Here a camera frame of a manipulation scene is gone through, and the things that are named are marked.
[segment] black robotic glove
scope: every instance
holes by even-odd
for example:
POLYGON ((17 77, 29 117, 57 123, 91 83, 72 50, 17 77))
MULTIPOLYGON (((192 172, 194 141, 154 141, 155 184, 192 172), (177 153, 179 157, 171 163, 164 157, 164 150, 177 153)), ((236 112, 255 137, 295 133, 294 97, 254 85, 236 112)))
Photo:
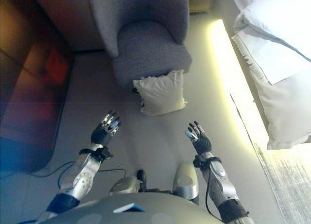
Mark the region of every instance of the black robotic glove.
POLYGON ((109 111, 99 123, 97 128, 93 131, 91 135, 91 142, 107 146, 119 129, 120 125, 121 121, 118 113, 113 110, 109 111))
POLYGON ((212 150, 212 145, 207 138, 204 129, 197 121, 195 121, 194 124, 195 125, 192 123, 189 124, 188 130, 185 131, 186 136, 191 140, 198 155, 210 152, 212 150))

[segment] bed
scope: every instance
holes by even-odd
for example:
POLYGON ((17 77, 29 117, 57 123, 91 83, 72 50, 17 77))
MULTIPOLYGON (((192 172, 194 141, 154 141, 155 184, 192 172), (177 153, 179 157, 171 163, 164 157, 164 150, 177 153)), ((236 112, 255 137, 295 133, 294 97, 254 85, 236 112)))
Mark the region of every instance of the bed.
POLYGON ((311 136, 311 0, 216 0, 268 135, 268 149, 311 136))

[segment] robotic arm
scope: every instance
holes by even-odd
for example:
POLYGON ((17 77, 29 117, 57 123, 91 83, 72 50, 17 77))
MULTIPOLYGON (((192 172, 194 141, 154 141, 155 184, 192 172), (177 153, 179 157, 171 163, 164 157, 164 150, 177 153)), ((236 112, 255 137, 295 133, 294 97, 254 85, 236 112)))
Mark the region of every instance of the robotic arm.
MULTIPOLYGON (((91 146, 82 149, 71 171, 61 182, 58 194, 51 201, 36 223, 80 223, 79 220, 89 218, 96 213, 101 223, 221 223, 216 218, 199 208, 194 203, 173 195, 161 192, 113 192, 97 202, 79 206, 80 200, 91 190, 93 178, 100 164, 112 157, 107 144, 119 129, 121 122, 116 112, 110 111, 100 122, 91 136, 91 146)), ((190 138, 198 155, 193 164, 200 168, 207 183, 207 191, 219 210, 222 222, 226 224, 254 224, 248 212, 242 207, 236 190, 228 180, 221 160, 211 153, 211 143, 198 122, 190 124, 185 132, 190 138)))
POLYGON ((117 112, 109 111, 91 135, 91 146, 82 149, 79 157, 61 182, 58 194, 51 201, 36 223, 45 221, 79 205, 81 199, 90 192, 93 179, 101 163, 113 155, 107 144, 120 127, 117 112))
POLYGON ((198 122, 195 121, 194 124, 190 123, 185 132, 198 153, 193 164, 200 168, 207 183, 209 196, 217 207, 222 221, 226 224, 254 224, 241 205, 221 160, 211 153, 211 143, 205 131, 198 122))

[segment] carpet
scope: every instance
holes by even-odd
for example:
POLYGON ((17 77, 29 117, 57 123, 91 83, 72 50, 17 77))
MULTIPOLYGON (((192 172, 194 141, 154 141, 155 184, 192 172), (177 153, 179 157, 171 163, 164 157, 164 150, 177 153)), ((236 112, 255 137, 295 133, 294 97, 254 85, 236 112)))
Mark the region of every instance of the carpet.
POLYGON ((252 97, 230 93, 286 224, 311 224, 311 143, 266 150, 268 136, 252 97))
POLYGON ((262 150, 253 143, 287 224, 311 224, 311 145, 262 150))

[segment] gray armchair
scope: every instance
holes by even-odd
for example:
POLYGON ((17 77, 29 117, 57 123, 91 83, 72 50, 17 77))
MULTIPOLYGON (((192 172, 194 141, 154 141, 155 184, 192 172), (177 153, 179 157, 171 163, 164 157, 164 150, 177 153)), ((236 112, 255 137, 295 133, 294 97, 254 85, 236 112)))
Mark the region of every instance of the gray armchair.
POLYGON ((90 0, 90 6, 121 87, 132 88, 141 77, 189 70, 188 0, 90 0))

